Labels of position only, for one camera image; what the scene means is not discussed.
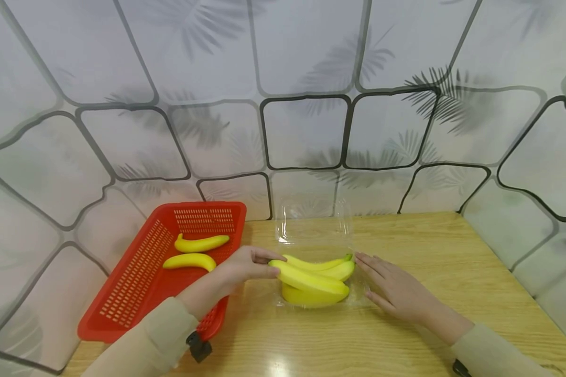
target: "wood grain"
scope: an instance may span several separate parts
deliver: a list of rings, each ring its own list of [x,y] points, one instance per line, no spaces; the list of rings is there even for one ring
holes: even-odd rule
[[[296,229],[300,239],[318,239],[332,221],[306,220]],[[274,227],[248,222],[243,242],[276,249]],[[566,376],[566,337],[461,216],[355,217],[354,248],[403,267],[459,313]],[[185,354],[167,376],[454,376],[450,350],[423,329],[372,305],[278,307],[276,289],[276,281],[247,282],[231,296],[211,356],[196,364]],[[105,347],[81,342],[63,376],[80,376]]]

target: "hand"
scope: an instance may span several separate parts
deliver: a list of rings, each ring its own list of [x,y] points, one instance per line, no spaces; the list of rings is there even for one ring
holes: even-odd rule
[[[225,274],[233,285],[249,279],[274,279],[279,275],[279,269],[268,265],[272,259],[287,261],[274,251],[255,246],[241,246],[226,261],[220,263],[214,273]]]
[[[424,326],[429,313],[443,305],[397,265],[363,253],[356,253],[356,262],[384,295],[367,292],[367,298],[398,319]]]
[[[384,295],[367,292],[367,298],[394,317],[424,326],[449,346],[474,327],[399,266],[363,253],[356,254],[356,262]]]
[[[242,246],[214,271],[200,277],[176,297],[200,321],[221,298],[230,295],[239,283],[248,279],[276,278],[279,269],[268,265],[271,259],[286,261],[273,251]]]

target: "wall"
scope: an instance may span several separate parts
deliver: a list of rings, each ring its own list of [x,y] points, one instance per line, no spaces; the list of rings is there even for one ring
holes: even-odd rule
[[[0,0],[0,376],[156,206],[303,191],[463,213],[566,333],[566,0]]]

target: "clear plastic container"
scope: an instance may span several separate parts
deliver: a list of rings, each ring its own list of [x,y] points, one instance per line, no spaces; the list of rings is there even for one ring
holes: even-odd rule
[[[317,229],[314,226],[315,218],[318,218]],[[303,193],[282,197],[275,203],[275,237],[278,240],[276,251],[279,254],[289,254],[306,262],[326,262],[351,253],[354,260],[352,234],[350,206],[343,198],[339,197],[331,203],[330,199],[324,200],[322,195]],[[346,305],[369,305],[369,300],[365,297],[369,284],[359,267],[355,267],[354,273],[345,283],[350,288],[348,297],[318,310],[339,309]],[[281,282],[276,289],[276,306],[317,310],[285,301],[280,285]]]

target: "banana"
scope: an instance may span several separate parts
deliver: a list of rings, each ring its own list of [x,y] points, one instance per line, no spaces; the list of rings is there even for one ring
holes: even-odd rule
[[[346,257],[344,258],[333,259],[332,261],[322,263],[304,262],[301,259],[287,254],[283,254],[283,257],[287,258],[287,263],[290,263],[292,266],[299,267],[300,269],[306,271],[322,271],[331,269],[332,267],[342,264],[343,262],[350,261],[352,259],[352,254],[346,254]]]
[[[348,293],[335,295],[315,293],[313,291],[301,291],[293,288],[291,285],[283,283],[281,295],[288,303],[301,305],[304,308],[323,308],[342,301],[348,296]]]
[[[274,259],[270,261],[268,265],[277,267],[280,270],[280,281],[302,291],[311,291],[319,294],[344,295],[345,297],[350,292],[346,284],[339,280],[299,269],[287,262]]]
[[[181,253],[203,253],[204,251],[223,246],[229,239],[230,237],[225,235],[191,240],[183,239],[181,233],[178,235],[178,239],[173,243],[173,246]]]
[[[354,261],[345,261],[328,270],[314,271],[315,274],[328,276],[336,280],[345,282],[354,272]]]
[[[164,269],[179,269],[180,267],[201,267],[211,272],[216,268],[214,258],[207,254],[183,254],[168,258],[164,262]]]

